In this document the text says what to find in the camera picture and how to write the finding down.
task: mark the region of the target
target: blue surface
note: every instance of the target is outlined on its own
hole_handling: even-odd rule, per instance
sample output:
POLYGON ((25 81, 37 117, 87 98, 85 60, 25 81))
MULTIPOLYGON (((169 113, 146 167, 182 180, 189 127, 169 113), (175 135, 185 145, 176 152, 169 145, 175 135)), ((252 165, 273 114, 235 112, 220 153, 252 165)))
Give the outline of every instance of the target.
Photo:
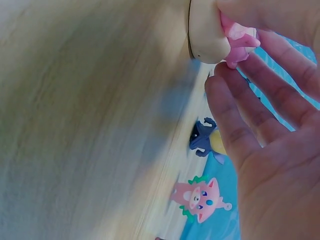
MULTIPOLYGON (((308 47, 302 46, 291 40, 289 40, 289 42, 306 57, 316 62, 313 52, 308 47)), ((283 79, 298 89, 288 73, 276 64, 265 51, 258 48, 255 52, 283 79)), ((287 128, 293 130, 293 128, 274 111, 266 97, 253 84, 250 84, 250 86, 255 94, 258 97, 261 97, 261 101, 274 113, 278 120, 287 126, 287 128)), ((320 104, 308 98, 299 89, 298 91, 317 108, 320 108, 320 104)), ((239 215, 237 209, 237 176, 231 161, 227 159, 224 165, 221 165, 213 158, 211 153, 208 156, 203 175, 209 175, 210 178, 217 178, 220 195, 223 197, 224 202, 232 204, 232 209, 230 211, 226 211, 223 208, 216 209, 213 215, 202 224, 187 221, 180 239, 240 240, 239 215)))

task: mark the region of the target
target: toy figure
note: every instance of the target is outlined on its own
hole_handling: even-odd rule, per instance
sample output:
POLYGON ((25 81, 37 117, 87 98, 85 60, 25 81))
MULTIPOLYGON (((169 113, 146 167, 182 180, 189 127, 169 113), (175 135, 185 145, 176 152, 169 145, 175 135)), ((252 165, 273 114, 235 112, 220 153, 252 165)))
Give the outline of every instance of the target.
POLYGON ((204 123, 210 125, 203 125, 199 120, 194 124, 189 140, 189 148, 191 150, 203 149, 203 151, 198 149, 195 152, 199 157, 206 157, 212 152, 214 158, 220 164, 224 164, 227 153, 216 122, 212 118, 206 117, 204 123))
POLYGON ((231 203, 223 202, 217 179, 212 178, 206 184, 207 178, 207 176, 195 176, 188 183, 177 182, 171 195, 172 200, 181 204, 182 214, 191 221, 196 216, 200 224, 207 220, 216 209, 224 208, 229 211, 232 208, 231 203))
POLYGON ((231 50, 224 59, 231 69, 236 69, 238 62, 245 61, 253 49, 260 46, 256 38, 257 30, 242 26, 221 13, 221 25, 227 37, 231 50))

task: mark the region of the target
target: wood grain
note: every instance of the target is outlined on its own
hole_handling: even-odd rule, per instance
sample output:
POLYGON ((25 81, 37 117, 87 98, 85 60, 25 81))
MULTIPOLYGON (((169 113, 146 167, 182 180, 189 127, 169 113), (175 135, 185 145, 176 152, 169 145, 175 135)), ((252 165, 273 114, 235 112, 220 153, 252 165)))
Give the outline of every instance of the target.
POLYGON ((177 240, 213 66, 189 0, 0 0, 0 239, 177 240))

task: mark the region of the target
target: dark blue toy figure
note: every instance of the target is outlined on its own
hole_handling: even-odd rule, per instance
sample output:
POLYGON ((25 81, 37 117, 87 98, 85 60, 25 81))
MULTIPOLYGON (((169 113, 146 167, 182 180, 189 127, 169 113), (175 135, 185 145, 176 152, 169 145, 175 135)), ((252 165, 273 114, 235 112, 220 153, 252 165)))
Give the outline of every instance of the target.
POLYGON ((212 152, 214 158, 220 164, 224 164, 227 153, 223 146, 217 124, 210 117, 206 117, 204 123, 208 125, 203 125, 199 120, 194 124, 189 140, 189 147, 191 150, 198 149, 195 154, 199 157, 206 157, 212 152))

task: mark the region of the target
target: pink toy figure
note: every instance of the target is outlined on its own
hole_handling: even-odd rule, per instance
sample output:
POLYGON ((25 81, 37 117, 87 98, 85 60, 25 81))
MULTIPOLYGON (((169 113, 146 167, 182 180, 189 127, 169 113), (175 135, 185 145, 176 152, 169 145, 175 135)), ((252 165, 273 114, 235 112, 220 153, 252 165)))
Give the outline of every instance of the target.
POLYGON ((224 208, 229 211, 231 203, 224 203, 220 196, 219 186, 216 178, 212 178, 206 184, 206 177, 195 176, 189 183, 179 183, 174 185, 171 199, 181 204, 182 214, 193 218, 197 216, 197 221, 201 224, 207 220, 216 209, 224 208))
POLYGON ((250 52, 260 46, 260 41, 252 36, 256 35, 256 29, 242 26, 222 13, 221 25, 231 47, 229 55, 224 60, 229 68, 236 69, 239 62, 247 60, 250 52))

